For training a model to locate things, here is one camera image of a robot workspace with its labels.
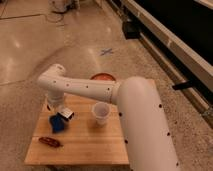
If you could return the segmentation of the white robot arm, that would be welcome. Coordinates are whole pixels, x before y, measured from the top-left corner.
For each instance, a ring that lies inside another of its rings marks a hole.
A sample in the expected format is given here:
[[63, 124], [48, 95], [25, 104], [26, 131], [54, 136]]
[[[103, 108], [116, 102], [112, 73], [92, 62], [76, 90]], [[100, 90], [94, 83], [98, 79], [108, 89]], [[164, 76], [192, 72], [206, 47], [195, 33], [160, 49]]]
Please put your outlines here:
[[117, 106], [131, 171], [181, 171], [156, 86], [140, 76], [123, 81], [73, 79], [60, 64], [50, 66], [37, 83], [51, 103], [66, 93]]

